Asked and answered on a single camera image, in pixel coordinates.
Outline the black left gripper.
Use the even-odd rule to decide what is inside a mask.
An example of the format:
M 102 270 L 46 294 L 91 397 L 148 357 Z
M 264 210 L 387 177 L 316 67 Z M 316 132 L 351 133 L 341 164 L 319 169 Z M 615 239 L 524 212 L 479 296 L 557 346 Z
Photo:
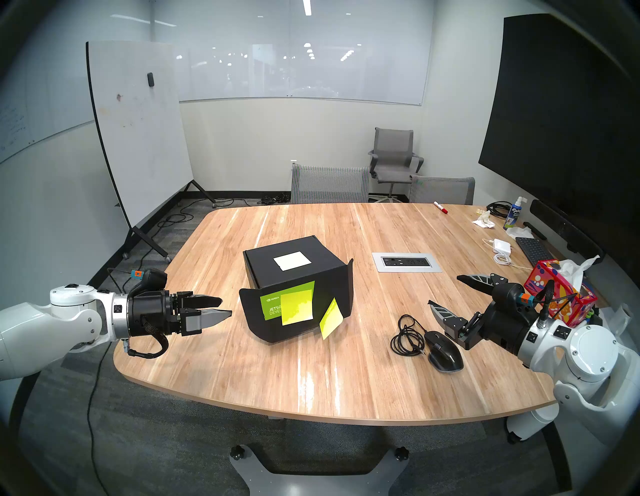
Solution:
M 127 326 L 130 337 L 147 335 L 149 324 L 164 335 L 201 334 L 232 316 L 230 310 L 219 310 L 222 299 L 192 291 L 170 294 L 168 290 L 133 289 L 127 295 Z

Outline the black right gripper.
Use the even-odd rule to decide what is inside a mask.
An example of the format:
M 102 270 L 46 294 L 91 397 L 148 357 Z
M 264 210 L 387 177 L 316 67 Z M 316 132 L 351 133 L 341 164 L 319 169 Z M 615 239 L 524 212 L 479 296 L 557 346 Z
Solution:
M 493 295 L 495 287 L 502 285 L 502 276 L 495 273 L 461 274 L 457 280 L 489 296 Z M 476 312 L 466 320 L 432 300 L 428 304 L 447 337 L 467 351 L 480 341 L 487 340 L 517 355 L 527 332 L 539 317 L 534 307 L 515 305 L 505 311 L 493 301 L 483 313 Z

